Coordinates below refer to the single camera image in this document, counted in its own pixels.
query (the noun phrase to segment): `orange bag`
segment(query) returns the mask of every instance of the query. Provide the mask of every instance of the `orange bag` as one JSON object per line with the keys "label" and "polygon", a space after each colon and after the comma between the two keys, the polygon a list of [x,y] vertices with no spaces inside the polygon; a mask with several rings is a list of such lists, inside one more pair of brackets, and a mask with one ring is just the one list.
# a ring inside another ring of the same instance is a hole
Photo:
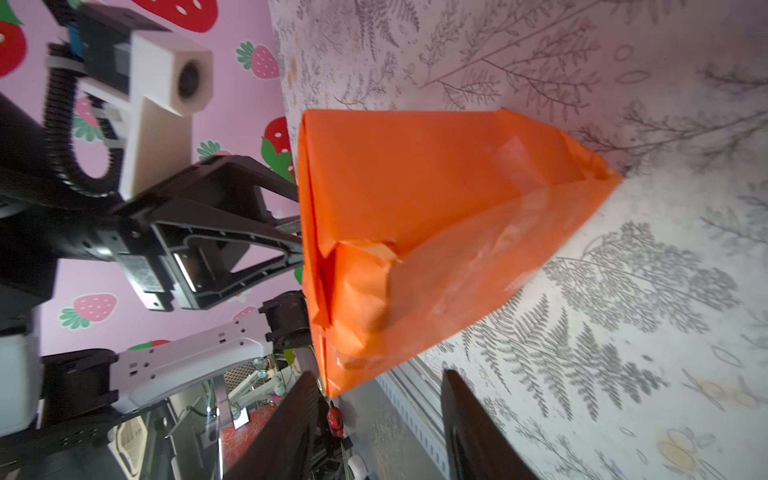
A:
{"label": "orange bag", "polygon": [[303,288],[337,396],[496,310],[621,182],[510,111],[307,111]]}

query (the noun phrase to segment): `white plastic part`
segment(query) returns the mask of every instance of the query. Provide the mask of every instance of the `white plastic part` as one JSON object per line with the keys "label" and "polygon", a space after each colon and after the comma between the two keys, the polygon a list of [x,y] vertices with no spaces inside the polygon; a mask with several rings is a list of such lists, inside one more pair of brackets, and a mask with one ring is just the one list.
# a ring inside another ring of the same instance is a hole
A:
{"label": "white plastic part", "polygon": [[368,475],[368,468],[360,455],[352,455],[346,464],[349,465],[349,470],[352,471],[352,477],[355,480],[365,480]]}
{"label": "white plastic part", "polygon": [[150,349],[128,350],[110,367],[112,406],[129,413],[272,353],[266,317],[256,310],[235,322]]}
{"label": "white plastic part", "polygon": [[0,337],[0,437],[26,429],[35,419],[42,385],[37,324],[28,335]]}
{"label": "white plastic part", "polygon": [[[199,82],[193,95],[182,98],[179,78],[188,64]],[[128,90],[131,120],[119,188],[124,200],[191,164],[192,114],[213,97],[213,54],[172,31],[133,31]]]}
{"label": "white plastic part", "polygon": [[248,418],[248,409],[243,407],[243,409],[240,410],[240,414],[236,419],[233,420],[232,423],[235,425],[235,430],[237,430],[241,426],[247,424],[249,421],[250,419]]}
{"label": "white plastic part", "polygon": [[257,400],[268,399],[274,395],[282,396],[277,393],[278,388],[282,389],[284,394],[290,390],[295,383],[296,376],[292,374],[291,367],[287,366],[280,370],[280,373],[253,390],[250,389],[249,383],[246,384],[245,381],[241,382],[232,392],[230,392],[230,402],[237,404],[238,406],[247,407]]}
{"label": "white plastic part", "polygon": [[[179,75],[188,63],[197,67],[199,85],[194,95],[179,95]],[[203,110],[214,96],[214,55],[172,31],[134,30],[131,33],[131,104],[149,98],[179,117]]]}
{"label": "white plastic part", "polygon": [[126,478],[139,478],[146,447],[147,426],[141,417],[134,417],[118,425],[114,441],[108,445]]}

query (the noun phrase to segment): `botanical print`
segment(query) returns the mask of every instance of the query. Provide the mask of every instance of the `botanical print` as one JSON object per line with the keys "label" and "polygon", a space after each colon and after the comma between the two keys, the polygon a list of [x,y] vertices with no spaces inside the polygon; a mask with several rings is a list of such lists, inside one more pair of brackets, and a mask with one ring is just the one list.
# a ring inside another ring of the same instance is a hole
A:
{"label": "botanical print", "polygon": [[74,103],[72,135],[78,140],[87,141],[88,143],[104,140],[104,134],[101,133],[98,118],[95,117],[91,110],[91,101],[88,100],[88,97],[80,97]]}
{"label": "botanical print", "polygon": [[[307,108],[508,108],[627,174],[583,250],[420,356],[459,371],[539,478],[764,476],[714,437],[768,405],[762,5],[271,0],[292,141]],[[675,223],[648,197],[676,202]]]}
{"label": "botanical print", "polygon": [[694,435],[688,427],[667,430],[667,438],[658,442],[659,453],[664,457],[664,467],[684,478],[701,480],[726,480],[717,468],[704,459],[703,450],[715,443],[712,434]]}
{"label": "botanical print", "polygon": [[367,80],[363,79],[362,73],[358,74],[354,81],[350,75],[344,93],[340,97],[334,98],[350,110],[353,108],[368,110],[366,100],[386,93],[385,83],[395,77],[396,67],[395,54],[388,51],[382,66],[370,69]]}
{"label": "botanical print", "polygon": [[648,223],[626,222],[592,240],[580,257],[555,257],[542,269],[568,305],[611,331],[625,323],[650,333],[666,320],[683,333],[703,333],[710,327],[702,306],[722,311],[740,302],[730,275],[657,242]]}
{"label": "botanical print", "polygon": [[768,366],[768,311],[764,310],[762,317],[754,313],[750,315],[755,323],[749,325],[748,333],[742,333],[741,338],[749,344],[747,349],[765,354],[765,358],[760,360],[760,365]]}
{"label": "botanical print", "polygon": [[166,343],[170,343],[169,340],[152,340],[151,342],[146,343],[139,343],[138,345],[134,345],[129,350],[146,350],[151,349],[156,346],[165,345]]}
{"label": "botanical print", "polygon": [[175,25],[199,33],[209,31],[219,16],[217,0],[131,1],[148,12],[164,18]]}
{"label": "botanical print", "polygon": [[[713,66],[700,73],[701,79],[716,91],[732,98],[761,98],[768,77],[758,78],[745,69],[735,68],[729,74],[718,74]],[[700,110],[695,116],[665,115],[651,117],[641,101],[632,101],[619,117],[621,126],[634,130],[631,143],[619,141],[603,133],[600,127],[588,124],[572,134],[599,154],[621,152],[626,170],[648,173],[657,160],[674,151],[684,152],[696,174],[735,164],[757,161],[753,149],[758,134],[768,131],[768,108],[745,109],[737,115]]]}
{"label": "botanical print", "polygon": [[406,22],[419,31],[419,14],[412,0],[355,0],[355,15],[360,22],[361,42],[368,45],[374,61],[377,36],[395,47],[400,46],[392,34],[390,21]]}
{"label": "botanical print", "polygon": [[[610,460],[603,452],[594,451],[595,460],[586,459],[577,454],[571,442],[564,435],[555,435],[554,438],[548,434],[541,423],[532,418],[523,421],[519,415],[513,412],[504,399],[483,399],[485,411],[491,416],[496,425],[505,428],[507,425],[515,428],[517,433],[526,445],[533,446],[541,450],[542,457],[546,458],[546,465],[543,462],[533,461],[531,458],[521,455],[525,463],[530,467],[539,478],[554,480],[555,478],[582,478],[584,480],[626,480],[627,477],[619,469],[616,462]],[[594,467],[590,461],[599,465]]]}
{"label": "botanical print", "polygon": [[27,56],[27,38],[22,25],[8,0],[0,0],[0,77],[14,71]]}
{"label": "botanical print", "polygon": [[256,78],[269,80],[280,76],[277,59],[264,45],[254,47],[250,41],[244,41],[235,49],[235,53],[243,69],[250,70]]}
{"label": "botanical print", "polygon": [[708,207],[701,221],[728,255],[760,254],[762,250],[763,265],[768,268],[768,180],[748,187],[749,193],[737,198],[738,207],[749,207],[746,215],[740,216],[732,207],[725,211]]}
{"label": "botanical print", "polygon": [[669,386],[659,375],[625,362],[613,343],[598,344],[589,326],[571,343],[568,314],[563,309],[559,320],[551,319],[546,294],[535,307],[519,313],[521,294],[512,297],[501,309],[462,332],[467,359],[470,346],[480,349],[480,356],[507,390],[500,360],[512,364],[510,371],[536,400],[542,416],[548,417],[550,405],[545,388],[554,396],[568,420],[574,418],[571,398],[581,398],[593,420],[598,419],[598,390],[619,409],[624,398],[642,401],[641,393]]}
{"label": "botanical print", "polygon": [[[715,383],[697,379],[694,374],[688,372],[686,369],[683,369],[683,374],[687,379],[687,382],[682,382],[683,386],[696,393],[700,393],[703,397],[709,400],[712,405],[723,412],[734,408],[757,409],[763,405],[768,405],[768,398],[757,395],[746,384],[742,375],[736,376],[735,380],[738,385],[733,387],[725,382]],[[727,382],[730,384],[735,383],[734,379],[728,379]]]}
{"label": "botanical print", "polygon": [[[673,10],[670,0],[596,0],[595,2],[555,0],[491,0],[468,22],[458,13],[456,2],[447,2],[432,35],[432,44],[420,55],[432,67],[446,55],[449,42],[465,42],[461,64],[428,80],[422,87],[439,84],[448,109],[465,110],[470,104],[487,105],[501,96],[504,81],[525,105],[536,113],[564,120],[589,105],[583,95],[593,91],[598,72],[585,71],[590,53],[600,49],[591,38],[595,30],[590,13],[611,8],[611,14],[632,23],[647,12],[654,24]],[[458,30],[465,24],[464,38]],[[490,49],[489,45],[500,45]]]}
{"label": "botanical print", "polygon": [[214,155],[231,155],[228,150],[221,148],[221,144],[217,141],[208,140],[201,141],[200,145],[195,150],[197,152],[197,159],[203,161],[206,158],[211,158]]}
{"label": "botanical print", "polygon": [[118,305],[118,298],[111,293],[85,295],[72,302],[72,308],[61,309],[61,326],[72,330],[88,328],[91,323],[105,321]]}

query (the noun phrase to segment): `leaf pattern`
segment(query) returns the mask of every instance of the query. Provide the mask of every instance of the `leaf pattern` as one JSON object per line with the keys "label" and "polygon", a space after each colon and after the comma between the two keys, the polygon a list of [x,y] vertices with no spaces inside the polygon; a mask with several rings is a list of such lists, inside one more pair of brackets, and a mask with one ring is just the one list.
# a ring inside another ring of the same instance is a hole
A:
{"label": "leaf pattern", "polygon": [[568,305],[610,331],[625,323],[650,333],[666,320],[683,333],[702,333],[709,326],[701,306],[723,311],[740,303],[730,275],[657,242],[647,223],[626,222],[592,240],[579,258],[555,257],[543,270]]}
{"label": "leaf pattern", "polygon": [[597,420],[600,410],[598,393],[603,392],[619,409],[622,394],[640,403],[641,393],[650,395],[665,380],[634,362],[624,362],[612,343],[600,345],[589,326],[570,341],[568,315],[563,309],[559,320],[550,327],[549,300],[546,295],[532,310],[518,312],[521,294],[512,297],[501,309],[462,332],[465,356],[472,347],[511,392],[503,375],[500,360],[511,363],[511,370],[525,391],[537,402],[541,414],[548,417],[550,404],[547,389],[562,409],[563,416],[574,418],[571,388],[576,390],[587,413]]}
{"label": "leaf pattern", "polygon": [[728,255],[745,255],[762,250],[762,261],[768,267],[768,180],[749,184],[750,192],[738,199],[749,207],[741,217],[732,207],[727,210],[707,208],[701,217],[712,240],[718,240]]}

